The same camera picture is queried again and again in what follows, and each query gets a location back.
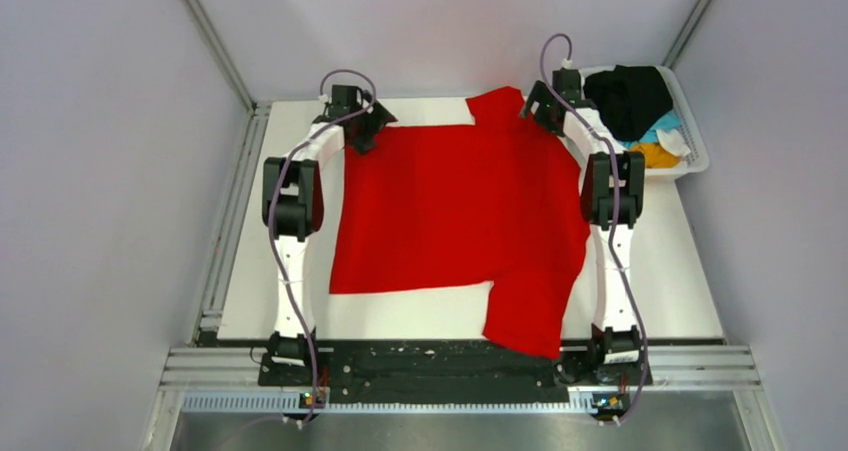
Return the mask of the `red t shirt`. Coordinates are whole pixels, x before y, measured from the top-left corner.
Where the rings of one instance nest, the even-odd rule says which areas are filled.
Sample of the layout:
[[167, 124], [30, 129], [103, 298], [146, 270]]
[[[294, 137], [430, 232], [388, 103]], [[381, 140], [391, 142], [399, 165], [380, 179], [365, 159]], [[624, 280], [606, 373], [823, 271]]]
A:
[[330, 292], [487, 281], [482, 335], [557, 357], [589, 227], [578, 164], [523, 103], [497, 88], [467, 100], [469, 124], [390, 127], [368, 153], [347, 149]]

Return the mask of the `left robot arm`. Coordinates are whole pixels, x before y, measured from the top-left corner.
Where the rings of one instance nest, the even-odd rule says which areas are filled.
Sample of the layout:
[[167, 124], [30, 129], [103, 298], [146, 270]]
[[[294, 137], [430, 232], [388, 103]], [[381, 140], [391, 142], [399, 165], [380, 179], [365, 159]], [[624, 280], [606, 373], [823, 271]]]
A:
[[277, 267], [278, 304], [261, 369], [283, 371], [297, 384], [316, 385], [321, 364], [310, 283], [313, 240], [326, 205], [340, 199], [324, 189], [330, 162], [346, 149], [366, 154], [397, 118], [372, 91], [336, 84], [320, 97], [322, 112], [306, 135], [281, 157], [262, 165], [262, 220]]

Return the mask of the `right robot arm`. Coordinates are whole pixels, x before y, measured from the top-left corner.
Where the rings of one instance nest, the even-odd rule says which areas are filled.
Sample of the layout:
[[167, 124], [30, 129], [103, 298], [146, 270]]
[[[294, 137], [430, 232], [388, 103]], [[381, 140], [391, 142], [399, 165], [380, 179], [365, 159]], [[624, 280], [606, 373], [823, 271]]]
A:
[[586, 361], [565, 376], [641, 388], [648, 382], [647, 341], [631, 283], [631, 251], [644, 205], [645, 159], [605, 127], [576, 69], [544, 72], [520, 115], [566, 142], [580, 166], [580, 213], [594, 249], [597, 298]]

